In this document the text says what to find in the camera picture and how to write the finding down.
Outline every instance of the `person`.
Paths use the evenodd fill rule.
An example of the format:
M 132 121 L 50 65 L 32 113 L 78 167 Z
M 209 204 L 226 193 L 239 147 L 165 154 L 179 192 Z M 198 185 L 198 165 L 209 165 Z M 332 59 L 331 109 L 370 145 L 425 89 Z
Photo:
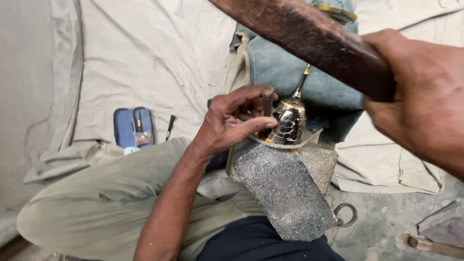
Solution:
M 398 84 L 392 103 L 364 99 L 375 127 L 463 178 L 464 49 L 409 40 L 392 29 L 364 39 Z M 44 189 L 19 214 L 19 232 L 41 247 L 93 260 L 343 260 L 325 237 L 283 241 L 248 191 L 222 201 L 196 194 L 216 152 L 276 126 L 261 116 L 265 88 L 216 96 L 190 144 L 172 139 Z

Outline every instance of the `beige cloth sheet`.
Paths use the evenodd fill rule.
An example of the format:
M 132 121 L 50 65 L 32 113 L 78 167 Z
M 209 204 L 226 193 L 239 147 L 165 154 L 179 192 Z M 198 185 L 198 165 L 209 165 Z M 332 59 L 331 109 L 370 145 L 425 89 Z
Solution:
M 117 108 L 148 108 L 156 143 L 164 142 L 171 114 L 177 117 L 171 137 L 192 140 L 207 100 L 243 83 L 243 55 L 228 48 L 235 21 L 207 0 L 52 0 L 52 8 L 54 136 L 47 153 L 32 155 L 26 182 L 120 157 L 113 136 Z M 462 8 L 457 0 L 359 0 L 356 14 L 360 34 L 403 28 L 410 38 L 461 46 Z M 444 189 L 441 170 L 386 139 L 366 115 L 337 151 L 333 182 L 342 190 Z M 211 197 L 223 183 L 214 177 L 223 176 L 205 178 Z
M 356 14 L 360 34 L 394 28 L 410 39 L 463 46 L 463 8 L 457 0 L 359 0 Z M 336 150 L 332 183 L 341 190 L 439 194 L 445 188 L 443 170 L 380 134 L 367 113 Z

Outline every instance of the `knee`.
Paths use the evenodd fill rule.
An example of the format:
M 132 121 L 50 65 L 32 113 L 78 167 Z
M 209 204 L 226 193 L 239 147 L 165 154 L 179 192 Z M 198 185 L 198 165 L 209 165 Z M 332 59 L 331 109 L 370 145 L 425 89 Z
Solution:
M 38 202 L 29 202 L 20 211 L 16 220 L 16 227 L 25 239 L 38 246 L 47 247 L 47 238 L 44 231 L 53 229 L 50 217 L 44 213 Z

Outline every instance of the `blue pouch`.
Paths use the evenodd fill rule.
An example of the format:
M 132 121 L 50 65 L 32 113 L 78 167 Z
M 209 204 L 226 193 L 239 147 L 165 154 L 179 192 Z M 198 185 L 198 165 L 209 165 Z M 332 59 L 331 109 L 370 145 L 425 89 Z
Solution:
M 140 130 L 136 132 L 140 114 Z M 145 107 L 117 109 L 113 114 L 114 136 L 120 147 L 146 148 L 154 144 L 150 112 Z

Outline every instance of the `leg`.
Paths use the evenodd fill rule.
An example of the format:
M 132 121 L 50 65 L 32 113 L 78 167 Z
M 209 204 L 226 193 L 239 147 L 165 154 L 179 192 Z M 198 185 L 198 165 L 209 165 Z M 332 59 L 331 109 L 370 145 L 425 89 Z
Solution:
M 131 260 L 156 195 L 187 146 L 184 138 L 172 139 L 56 182 L 22 209 L 18 231 L 34 244 L 76 257 Z M 247 192 L 225 202 L 197 196 L 193 207 L 183 260 L 194 260 L 230 220 L 264 215 Z

